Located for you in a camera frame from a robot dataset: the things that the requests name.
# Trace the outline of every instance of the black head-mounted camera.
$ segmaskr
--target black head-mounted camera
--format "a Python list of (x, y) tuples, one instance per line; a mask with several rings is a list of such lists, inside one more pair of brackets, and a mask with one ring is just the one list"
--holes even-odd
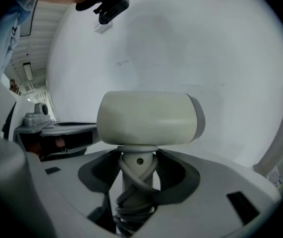
[(108, 24), (129, 7), (129, 0), (87, 0), (77, 3), (76, 10), (87, 10), (97, 3), (102, 4), (94, 12), (99, 14), (99, 23), (102, 25)]

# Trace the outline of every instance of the light blue shirt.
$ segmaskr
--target light blue shirt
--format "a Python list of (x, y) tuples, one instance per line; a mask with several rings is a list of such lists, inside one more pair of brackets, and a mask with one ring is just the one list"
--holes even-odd
[(0, 19), (0, 80), (18, 44), (20, 25), (33, 9), (35, 0), (16, 0)]

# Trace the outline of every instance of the gray cable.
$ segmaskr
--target gray cable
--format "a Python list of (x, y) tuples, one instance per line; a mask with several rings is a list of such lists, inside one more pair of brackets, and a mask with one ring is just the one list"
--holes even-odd
[[(147, 185), (144, 181), (147, 180), (157, 169), (158, 159), (156, 155), (153, 155), (152, 164), (140, 177), (137, 177), (130, 170), (130, 168), (122, 160), (122, 157), (119, 159), (118, 164), (123, 174), (132, 183), (132, 185), (117, 198), (117, 214), (114, 216), (113, 220), (117, 224), (121, 234), (124, 237), (130, 237), (151, 217), (156, 209), (156, 205), (152, 201), (152, 195), (160, 191)], [(148, 195), (149, 202), (135, 207), (124, 206), (123, 204), (125, 201), (138, 190)]]

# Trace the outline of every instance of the screw hole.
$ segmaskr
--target screw hole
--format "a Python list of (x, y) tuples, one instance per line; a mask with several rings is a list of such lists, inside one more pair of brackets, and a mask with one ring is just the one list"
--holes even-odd
[(142, 165), (143, 164), (143, 159), (141, 159), (141, 158), (137, 159), (137, 164), (138, 165)]

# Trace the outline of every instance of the white robot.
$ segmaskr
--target white robot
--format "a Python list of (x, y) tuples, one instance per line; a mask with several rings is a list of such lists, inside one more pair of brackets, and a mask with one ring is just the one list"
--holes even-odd
[[(0, 199), (42, 237), (114, 238), (116, 228), (123, 237), (238, 237), (280, 195), (231, 161), (158, 147), (188, 143), (204, 128), (200, 104), (186, 94), (108, 92), (97, 124), (82, 124), (52, 122), (44, 104), (0, 84)], [(60, 136), (64, 147), (51, 147)], [(100, 140), (116, 147), (83, 155)], [(41, 160), (27, 152), (35, 142), (48, 146)], [(120, 170), (112, 213), (109, 190)]]

